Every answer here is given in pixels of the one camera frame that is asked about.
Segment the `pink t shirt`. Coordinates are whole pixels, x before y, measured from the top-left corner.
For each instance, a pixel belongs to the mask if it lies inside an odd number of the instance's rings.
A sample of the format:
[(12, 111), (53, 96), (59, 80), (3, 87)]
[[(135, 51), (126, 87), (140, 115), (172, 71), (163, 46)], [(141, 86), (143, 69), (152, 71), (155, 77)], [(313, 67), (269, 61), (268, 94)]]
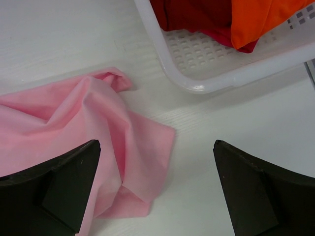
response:
[(0, 177), (63, 155), (90, 140), (100, 157), (79, 233), (94, 218), (146, 216), (161, 192), (175, 130), (131, 112), (115, 68), (0, 97)]

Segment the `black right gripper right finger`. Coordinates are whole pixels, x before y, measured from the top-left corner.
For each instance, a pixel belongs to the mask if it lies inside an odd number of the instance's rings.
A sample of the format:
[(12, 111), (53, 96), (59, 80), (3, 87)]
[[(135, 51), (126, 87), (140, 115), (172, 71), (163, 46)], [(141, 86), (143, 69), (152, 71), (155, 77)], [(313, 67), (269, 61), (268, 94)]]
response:
[(315, 179), (217, 140), (213, 149), (237, 236), (313, 236)]

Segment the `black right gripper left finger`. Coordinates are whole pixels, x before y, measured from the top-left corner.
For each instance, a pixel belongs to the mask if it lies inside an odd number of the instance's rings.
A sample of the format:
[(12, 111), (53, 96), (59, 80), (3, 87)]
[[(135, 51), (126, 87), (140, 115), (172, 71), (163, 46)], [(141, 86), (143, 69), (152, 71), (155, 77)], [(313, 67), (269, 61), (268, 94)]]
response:
[(2, 236), (79, 233), (100, 157), (100, 143), (75, 149), (0, 178)]

